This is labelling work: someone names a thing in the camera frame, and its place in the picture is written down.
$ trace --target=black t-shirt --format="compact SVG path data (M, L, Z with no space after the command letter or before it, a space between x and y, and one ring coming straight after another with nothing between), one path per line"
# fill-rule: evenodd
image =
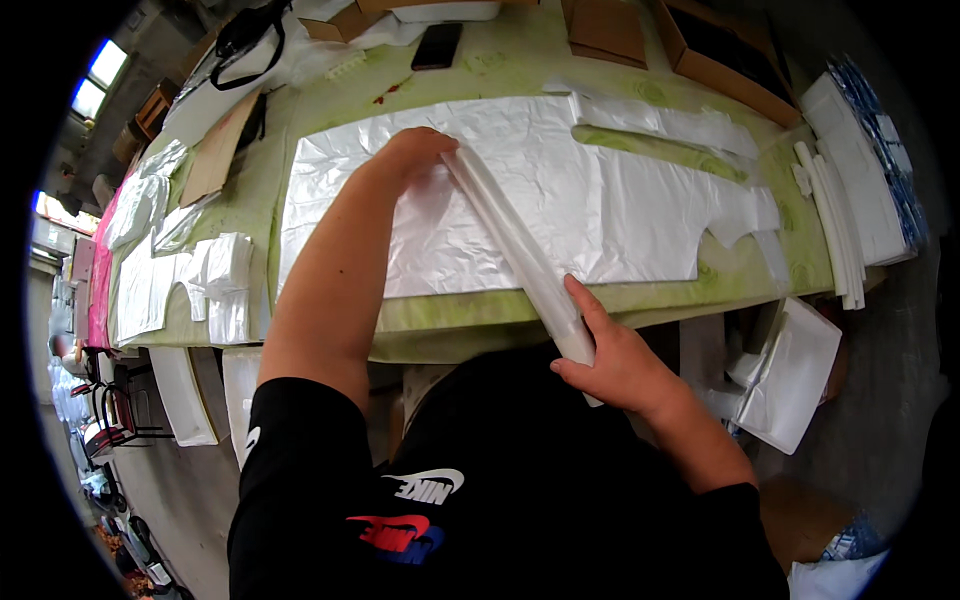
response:
M260 386L230 596L313 597L337 584L401 596L580 584L786 596L756 489L694 495L622 411L588 407L549 370L557 356L540 347L461 365L381 470L343 394L296 378Z

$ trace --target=black bag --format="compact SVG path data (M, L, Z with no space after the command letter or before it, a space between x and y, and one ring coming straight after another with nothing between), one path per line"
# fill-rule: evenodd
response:
M217 57L220 58L220 62L213 67L213 71L210 73L210 83L213 84L214 87L220 91L234 89L235 87L240 87L241 85L246 85L254 81L263 75L263 73L274 68L274 65L280 60L280 55L283 53L283 42L286 38L286 35L283 33L283 25L280 23L280 18L283 16L283 12L290 5L291 1L292 0L272 0L270 3L258 9L244 9L233 17L233 20L224 27L224 30L217 36L217 45L214 50ZM271 26L276 29L276 34L280 36L280 43L276 46L274 57L270 59L270 64L263 70L263 73L247 75L246 77L235 79L232 82L221 84L219 81L220 73L236 62L240 56L250 51L251 48L260 41L260 38L267 33L267 30L270 29Z

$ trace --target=person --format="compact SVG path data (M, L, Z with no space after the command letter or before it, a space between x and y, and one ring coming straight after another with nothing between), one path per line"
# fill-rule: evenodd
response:
M595 338L593 367L552 344L467 361L374 470L366 361L394 208L456 148L427 128L399 132L300 252L263 346L228 536L231 597L336 582L401 595L626 584L785 597L747 457L573 276L564 285ZM582 392L606 405L590 408Z
M80 339L70 340L66 335L50 336L50 352L60 358L63 368L68 370L74 377L80 379L89 379L89 372L84 363L84 341Z

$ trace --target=window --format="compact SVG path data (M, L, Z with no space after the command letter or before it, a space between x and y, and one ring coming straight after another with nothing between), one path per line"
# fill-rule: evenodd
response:
M53 196L47 196L43 192L36 192L34 209L40 216L91 236L96 232L97 226L100 225L100 219L89 213L81 211L76 217L73 216L63 209L59 200Z
M108 39L73 97L71 107L82 119L97 118L100 105L107 97L107 90L126 61L127 53Z

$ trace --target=green tablecloth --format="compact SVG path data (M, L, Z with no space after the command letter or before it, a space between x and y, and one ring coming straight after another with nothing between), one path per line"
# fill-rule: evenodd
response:
M234 161L221 200L211 204L189 238L215 237L222 231L244 231L253 240L252 326L260 330L260 294L266 282L269 303L276 293L279 224L297 140L377 114L396 112L448 100L540 94L552 76L589 85L599 91L650 104L698 111L704 107L726 112L747 127L761 150L762 176L780 207L780 243L790 268L791 295L832 288L827 245L816 207L800 194L790 165L792 145L812 143L804 126L791 132L750 108L679 77L670 71L653 19L644 10L649 71L601 60L573 57L566 44L560 3L541 6L505 5L500 16L464 28L450 69L421 71L411 77L416 43L381 46L367 51L364 62L333 79L319 78L302 89L285 86L268 97L267 135L251 144ZM392 93L388 89L399 88ZM382 96L382 104L377 99ZM620 132L576 128L574 137L617 149L671 160L737 180L730 165L708 153L654 138ZM159 139L155 144L165 143ZM188 165L174 175L169 209L182 190ZM110 331L114 330L115 281L119 261L132 248L114 257ZM696 281L630 283L594 286L607 309L624 324L643 326L732 310L773 300L779 294L751 236L724 249L705 232L699 250ZM166 326L134 340L139 345L205 346L206 323L190 322L185 292L175 289L167 308ZM384 301L373 340L372 360L384 362L455 363L483 351L509 348L546 339L537 313L522 291L496 291Z

